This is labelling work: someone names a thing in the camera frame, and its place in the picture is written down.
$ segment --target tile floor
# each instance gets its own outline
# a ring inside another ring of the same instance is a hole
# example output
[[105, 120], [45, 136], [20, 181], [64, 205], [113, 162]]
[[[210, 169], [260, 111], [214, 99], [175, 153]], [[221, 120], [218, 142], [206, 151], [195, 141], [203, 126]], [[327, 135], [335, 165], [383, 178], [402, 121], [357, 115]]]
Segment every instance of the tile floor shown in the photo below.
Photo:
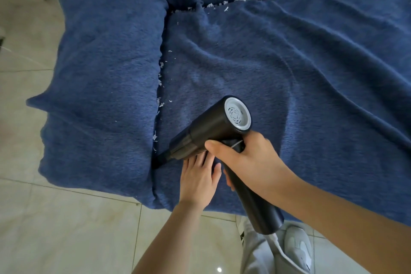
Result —
[[[57, 0], [21, 7], [0, 50], [0, 273], [127, 274], [170, 213], [132, 198], [58, 188], [37, 172], [46, 116], [25, 100], [48, 86], [63, 32]], [[230, 214], [203, 214], [190, 273], [217, 273], [218, 267], [239, 272], [242, 247], [234, 221]], [[320, 233], [303, 227], [317, 274], [367, 273]]]

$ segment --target blue fleece blanket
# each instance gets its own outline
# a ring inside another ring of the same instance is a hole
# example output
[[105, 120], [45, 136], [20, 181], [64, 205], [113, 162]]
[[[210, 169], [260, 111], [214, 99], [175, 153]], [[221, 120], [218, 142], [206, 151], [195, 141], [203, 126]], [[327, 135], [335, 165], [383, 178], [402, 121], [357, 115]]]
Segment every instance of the blue fleece blanket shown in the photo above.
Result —
[[[28, 100], [49, 113], [39, 171], [51, 183], [172, 209], [181, 162], [151, 171], [154, 150], [233, 94], [298, 176], [411, 225], [411, 0], [62, 7], [52, 83]], [[224, 181], [208, 209], [243, 213]]]

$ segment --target gray shoe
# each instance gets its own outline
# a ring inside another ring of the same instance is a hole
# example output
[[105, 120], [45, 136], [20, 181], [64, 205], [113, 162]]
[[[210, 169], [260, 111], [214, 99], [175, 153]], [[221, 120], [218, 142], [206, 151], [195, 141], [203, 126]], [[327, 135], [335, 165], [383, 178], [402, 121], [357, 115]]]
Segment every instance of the gray shoe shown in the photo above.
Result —
[[297, 266], [307, 272], [311, 272], [312, 248], [310, 238], [303, 229], [290, 226], [284, 238], [284, 253]]

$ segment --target black handheld vacuum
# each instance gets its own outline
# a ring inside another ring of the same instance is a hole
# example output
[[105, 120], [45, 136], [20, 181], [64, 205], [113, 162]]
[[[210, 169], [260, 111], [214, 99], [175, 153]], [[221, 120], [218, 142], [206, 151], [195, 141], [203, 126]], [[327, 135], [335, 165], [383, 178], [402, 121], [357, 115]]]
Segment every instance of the black handheld vacuum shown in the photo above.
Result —
[[[169, 149], [153, 158], [152, 168], [157, 169], [171, 159], [187, 159], [205, 151], [207, 140], [220, 141], [241, 153], [245, 149], [242, 135], [251, 130], [251, 125], [251, 115], [245, 104], [227, 95], [175, 136]], [[223, 163], [223, 166], [254, 229], [264, 235], [278, 231], [284, 222], [280, 209], [250, 190], [227, 165]]]

